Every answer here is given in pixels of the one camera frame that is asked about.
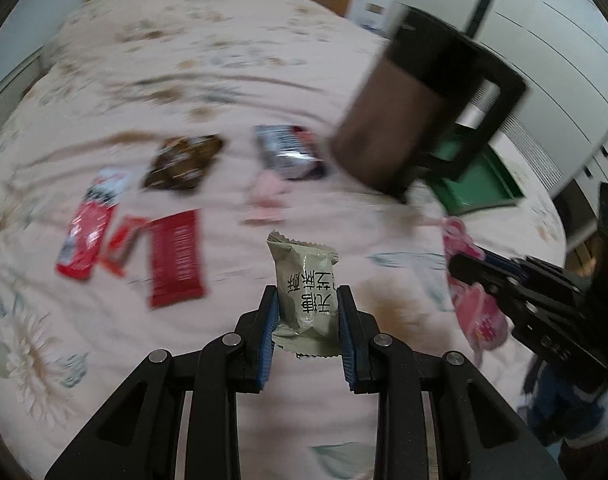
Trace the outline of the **blue gloved right hand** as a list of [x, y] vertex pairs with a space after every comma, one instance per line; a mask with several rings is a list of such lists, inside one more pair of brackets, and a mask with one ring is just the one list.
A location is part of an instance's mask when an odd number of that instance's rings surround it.
[[586, 392], [537, 359], [522, 392], [520, 416], [542, 445], [587, 448], [608, 439], [608, 385]]

